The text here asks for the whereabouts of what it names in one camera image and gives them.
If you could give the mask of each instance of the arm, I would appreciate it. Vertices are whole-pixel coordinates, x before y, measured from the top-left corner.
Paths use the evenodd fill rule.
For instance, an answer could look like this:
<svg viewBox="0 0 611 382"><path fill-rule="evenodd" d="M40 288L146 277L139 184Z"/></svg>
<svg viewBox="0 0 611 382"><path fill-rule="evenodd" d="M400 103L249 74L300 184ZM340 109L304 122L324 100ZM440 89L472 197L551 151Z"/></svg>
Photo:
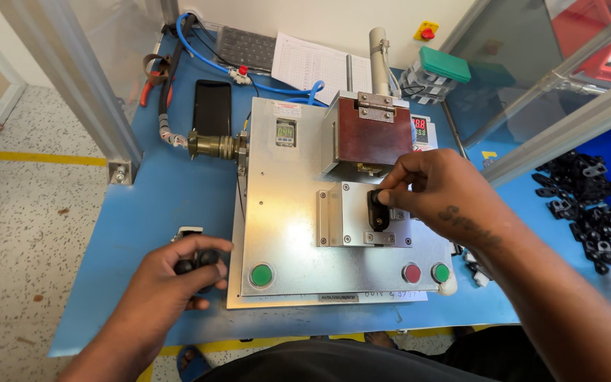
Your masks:
<svg viewBox="0 0 611 382"><path fill-rule="evenodd" d="M465 245L494 276L558 381L611 381L611 304L453 150L406 154L379 201Z"/></svg>
<svg viewBox="0 0 611 382"><path fill-rule="evenodd" d="M219 259L176 276L173 266L197 249L230 251L232 243L191 235L146 255L122 299L96 337L58 378L62 382L135 381L155 360L166 333L184 310L206 309L209 302L195 293L207 285L225 289L227 268Z"/></svg>

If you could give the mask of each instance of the green push button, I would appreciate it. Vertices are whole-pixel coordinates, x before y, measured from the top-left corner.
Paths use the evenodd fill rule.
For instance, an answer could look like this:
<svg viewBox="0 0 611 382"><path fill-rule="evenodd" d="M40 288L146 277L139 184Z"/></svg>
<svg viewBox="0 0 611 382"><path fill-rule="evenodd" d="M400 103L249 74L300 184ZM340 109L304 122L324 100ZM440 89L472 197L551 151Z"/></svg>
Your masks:
<svg viewBox="0 0 611 382"><path fill-rule="evenodd" d="M259 265L251 271L251 282L256 286L266 286L272 280L272 271L267 265Z"/></svg>
<svg viewBox="0 0 611 382"><path fill-rule="evenodd" d="M433 278L436 282L444 283L449 279L449 268L444 264L433 266Z"/></svg>

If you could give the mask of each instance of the dark clothing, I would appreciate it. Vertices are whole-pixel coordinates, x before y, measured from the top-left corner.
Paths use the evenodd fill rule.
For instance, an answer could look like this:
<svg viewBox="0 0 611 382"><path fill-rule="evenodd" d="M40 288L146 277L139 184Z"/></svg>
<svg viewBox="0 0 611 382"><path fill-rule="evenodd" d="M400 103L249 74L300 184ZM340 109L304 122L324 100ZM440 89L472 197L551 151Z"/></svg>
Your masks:
<svg viewBox="0 0 611 382"><path fill-rule="evenodd" d="M441 355L357 341L292 341L219 366L197 381L491 382L479 375L511 382L553 380L522 329L500 326L460 338Z"/></svg>

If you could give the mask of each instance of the calibration sticker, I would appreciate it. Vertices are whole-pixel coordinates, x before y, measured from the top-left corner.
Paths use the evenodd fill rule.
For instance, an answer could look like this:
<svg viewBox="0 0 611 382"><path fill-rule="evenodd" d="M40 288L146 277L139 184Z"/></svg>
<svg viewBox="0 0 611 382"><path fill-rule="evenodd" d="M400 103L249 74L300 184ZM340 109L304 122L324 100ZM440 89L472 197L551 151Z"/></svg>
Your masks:
<svg viewBox="0 0 611 382"><path fill-rule="evenodd" d="M318 297L319 302L360 302L357 293L335 293L321 294Z"/></svg>
<svg viewBox="0 0 611 382"><path fill-rule="evenodd" d="M301 105L284 102L273 102L272 105L276 116L301 118Z"/></svg>

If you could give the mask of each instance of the blue workbench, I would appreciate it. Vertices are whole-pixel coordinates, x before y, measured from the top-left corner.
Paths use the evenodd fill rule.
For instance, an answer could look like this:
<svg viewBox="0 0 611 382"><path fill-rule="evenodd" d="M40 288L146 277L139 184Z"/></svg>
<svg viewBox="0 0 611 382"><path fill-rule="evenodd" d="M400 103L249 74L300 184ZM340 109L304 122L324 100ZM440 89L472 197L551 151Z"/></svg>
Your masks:
<svg viewBox="0 0 611 382"><path fill-rule="evenodd" d="M174 39L165 37L160 54L173 52L174 43ZM197 46L196 41L191 43L203 54L208 52ZM253 77L257 82L284 88L268 77ZM191 129L194 86L198 79L229 82L221 72L183 54L168 110L174 133L187 135ZM157 134L158 90L151 92L147 107L138 109L132 123L145 151L135 184L108 187L49 356L76 354L86 346L109 317L142 257L168 243L179 226L201 226L207 235L232 238L236 166L232 161L203 156L191 161L186 150L163 143ZM233 134L242 128L253 96L253 87L233 85ZM289 98L264 91L261 96ZM437 127L439 146L455 148L439 105L413 103L412 113L431 117ZM471 150L476 164L482 161L478 150L486 148L483 142ZM607 278L598 277L592 263L585 259L581 244L572 238L568 221L554 220L545 206L547 200L534 194L538 187L529 175L524 175L500 187L498 192L541 238L611 297L611 289L605 287ZM228 311L225 292L214 290L207 295L210 308L184 312L169 332L165 345L519 322L497 283L478 288L461 257L453 259L457 293L449 297L429 293L426 302Z"/></svg>

